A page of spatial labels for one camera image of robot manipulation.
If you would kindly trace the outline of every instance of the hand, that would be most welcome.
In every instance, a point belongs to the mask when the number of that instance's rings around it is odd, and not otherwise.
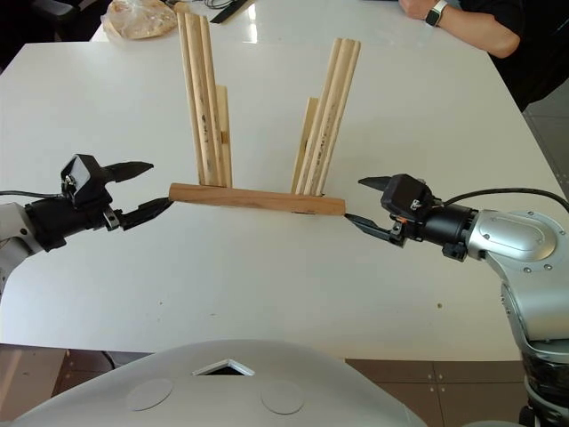
[[[437,0],[399,0],[399,4],[409,18],[424,20],[437,4]]]

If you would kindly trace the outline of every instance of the black cable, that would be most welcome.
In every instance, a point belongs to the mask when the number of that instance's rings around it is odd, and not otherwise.
[[[204,4],[210,9],[225,9],[235,0],[204,0]]]
[[[558,202],[568,213],[569,213],[569,202],[567,202],[561,196],[555,193],[546,191],[544,189],[524,189],[524,188],[512,188],[512,189],[481,189],[479,191],[471,191],[470,193],[460,194],[449,198],[443,203],[443,205],[452,205],[453,203],[464,200],[465,198],[471,198],[476,196],[484,196],[486,194],[504,194],[504,193],[524,193],[524,194],[534,194],[537,196],[544,196],[551,198]]]
[[[44,194],[44,193],[34,193],[31,191],[19,191],[16,189],[8,189],[6,191],[0,191],[0,196],[26,196],[26,197],[38,197],[38,198],[58,198],[63,197],[61,194]]]
[[[101,353],[103,354],[103,356],[105,357],[107,362],[110,364],[111,369],[116,369],[115,361],[113,360],[113,358],[110,357],[110,354],[108,354],[108,351],[103,350]]]

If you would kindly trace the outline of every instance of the black sleeve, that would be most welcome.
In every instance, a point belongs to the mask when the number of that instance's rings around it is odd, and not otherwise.
[[[522,0],[461,0],[467,12],[490,13],[504,27],[519,36],[524,32],[525,16]]]

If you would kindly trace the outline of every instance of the bread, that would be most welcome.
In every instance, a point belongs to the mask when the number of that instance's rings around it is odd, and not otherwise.
[[[123,38],[156,37],[177,26],[176,14],[160,0],[113,0],[103,28]]]

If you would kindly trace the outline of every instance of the wooden stick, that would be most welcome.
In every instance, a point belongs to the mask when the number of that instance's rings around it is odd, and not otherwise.
[[[199,25],[202,36],[202,50],[204,52],[204,71],[207,96],[210,107],[210,128],[212,129],[213,154],[217,185],[226,187],[225,173],[223,172],[223,154],[221,153],[221,135],[218,119],[217,93],[215,88],[215,75],[213,73],[212,41],[210,40],[209,22],[205,16],[199,16]]]
[[[229,104],[228,88],[215,86],[217,93],[217,107],[219,109],[221,153],[223,154],[223,172],[225,173],[225,187],[233,187],[233,168],[231,166],[231,139],[229,137]]]
[[[316,144],[316,137],[318,129],[320,129],[320,124],[322,123],[322,116],[324,114],[325,104],[328,100],[328,93],[330,92],[330,86],[332,84],[333,73],[336,68],[336,61],[338,60],[338,54],[340,52],[341,39],[337,38],[334,40],[332,47],[332,52],[330,53],[330,59],[328,61],[328,70],[326,71],[326,79],[324,86],[322,88],[322,94],[320,95],[317,112],[314,116],[314,121],[312,123],[312,128],[310,129],[309,140],[307,142],[306,154],[304,157],[304,162],[302,163],[301,174],[296,186],[296,194],[303,192],[306,185],[306,180],[309,175],[310,161],[314,154],[314,147]]]
[[[349,60],[348,74],[346,75],[346,80],[344,81],[344,86],[341,91],[340,105],[336,113],[336,118],[332,127],[332,133],[330,134],[330,140],[326,152],[324,153],[324,162],[322,164],[322,172],[318,178],[316,194],[317,196],[322,194],[324,189],[324,184],[326,182],[326,177],[328,176],[328,169],[330,168],[330,162],[332,161],[332,154],[334,147],[336,145],[336,139],[338,138],[338,131],[340,130],[341,119],[344,116],[344,109],[346,108],[346,101],[348,99],[349,88],[352,84],[352,79],[354,77],[354,71],[356,70],[357,57],[359,56],[359,51],[362,44],[356,41],[354,49],[352,51],[352,56]]]
[[[202,148],[200,146],[199,131],[197,129],[196,101],[194,99],[194,86],[192,83],[191,66],[189,63],[188,51],[188,27],[184,18],[184,13],[176,13],[178,17],[178,29],[180,30],[181,58],[184,66],[184,77],[186,79],[186,97],[188,98],[189,119],[192,126],[192,137],[194,139],[194,149],[196,152],[197,179],[202,185],[205,184],[204,163],[202,161]]]
[[[346,80],[349,60],[352,56],[354,46],[355,42],[353,40],[343,39],[341,41],[340,53],[338,54],[338,61],[333,72],[333,80],[330,86],[330,94],[326,101],[322,124],[320,125],[317,138],[315,139],[314,154],[311,158],[311,165],[303,194],[316,195],[317,182],[322,170],[322,155],[326,151],[326,147],[330,141],[330,135],[340,104],[342,88]]]
[[[309,103],[306,106],[306,112],[304,113],[304,124],[302,125],[302,135],[301,135],[301,145],[296,153],[296,160],[294,162],[293,171],[293,185],[291,187],[291,193],[296,192],[296,186],[301,176],[302,164],[304,163],[304,157],[306,154],[306,147],[309,142],[310,129],[312,128],[312,123],[314,122],[314,116],[318,108],[318,98],[309,98]]]
[[[193,13],[186,13],[184,18],[188,28],[189,63],[194,86],[194,99],[196,100],[197,127],[200,133],[204,180],[208,185],[218,185],[200,22]]]
[[[340,198],[271,193],[251,189],[227,189],[189,184],[172,184],[170,200],[200,205],[254,207],[300,214],[343,215],[346,202]]]

